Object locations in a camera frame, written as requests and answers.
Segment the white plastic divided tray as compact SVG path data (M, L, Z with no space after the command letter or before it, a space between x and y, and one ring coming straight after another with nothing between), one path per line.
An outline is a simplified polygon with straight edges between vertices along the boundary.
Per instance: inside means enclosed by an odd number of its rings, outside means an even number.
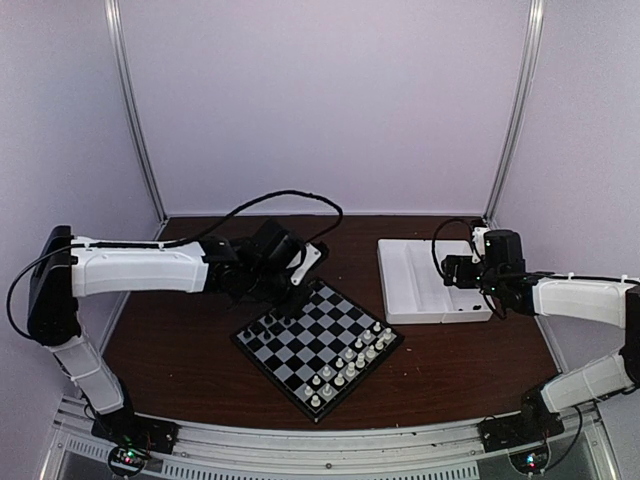
M469 255L462 240L380 239L378 263L386 321L392 325L486 322L492 312L474 289L447 287L434 266L437 256ZM483 310L458 312L463 305L481 304Z

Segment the black white chessboard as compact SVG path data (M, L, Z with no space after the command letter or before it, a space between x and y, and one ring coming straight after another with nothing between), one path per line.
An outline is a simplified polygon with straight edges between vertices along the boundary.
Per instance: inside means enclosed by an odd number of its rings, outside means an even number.
M230 336L230 340L279 391L317 424L389 358L403 343L404 336L326 281L317 278L310 283L310 287L312 294L309 301L300 314L292 318L290 325L285 325L284 317L272 309L239 328ZM267 314L274 318L269 325L264 322ZM318 422L315 422L313 412L304 405L298 392L304 381L312 375L308 364L321 366L319 356L326 360L332 356L329 347L338 351L342 346L337 341L332 343L333 338L341 336L341 340L349 343L359 331L374 321L390 327L401 338L401 343L385 355L382 363L371 373L358 381L342 401L320 415ZM250 340L243 338L243 332L247 329L253 333ZM265 329L269 329L272 334L268 341L264 341Z

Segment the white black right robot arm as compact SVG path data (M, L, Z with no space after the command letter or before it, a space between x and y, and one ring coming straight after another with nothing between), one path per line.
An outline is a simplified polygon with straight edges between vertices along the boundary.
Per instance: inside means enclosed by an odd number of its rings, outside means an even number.
M471 252L439 260L436 271L447 287L474 289L503 310L537 317L562 317L618 328L624 343L616 351L561 374L522 398L513 419L519 440L535 440L551 424L551 415L589 400L639 389L639 280L530 272L521 237L512 230L474 228Z

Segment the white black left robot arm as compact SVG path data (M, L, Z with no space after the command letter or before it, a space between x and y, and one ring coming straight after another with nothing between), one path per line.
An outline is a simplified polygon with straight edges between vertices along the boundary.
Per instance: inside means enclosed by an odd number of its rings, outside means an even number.
M123 444L144 433L126 408L125 388L92 338L87 313L99 298L113 302L138 292L213 293L234 302L252 300L292 315L308 297L305 281L322 254L297 234L268 221L253 236L180 241L98 240L54 227L31 277L23 337L49 350L71 382Z

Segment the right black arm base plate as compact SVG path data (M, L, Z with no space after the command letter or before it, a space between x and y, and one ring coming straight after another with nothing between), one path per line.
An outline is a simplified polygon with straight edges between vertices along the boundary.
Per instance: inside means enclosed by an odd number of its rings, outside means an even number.
M550 412L539 393L530 393L522 397L518 413L487 418L478 424L478 431L489 453L543 442L565 429L560 414Z

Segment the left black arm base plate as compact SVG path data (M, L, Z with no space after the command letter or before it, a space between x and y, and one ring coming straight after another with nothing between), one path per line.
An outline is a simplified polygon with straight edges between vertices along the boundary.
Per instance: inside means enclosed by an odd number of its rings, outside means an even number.
M130 400L114 412L94 412L91 434L112 443L146 452L171 454L179 426L172 421L138 415Z

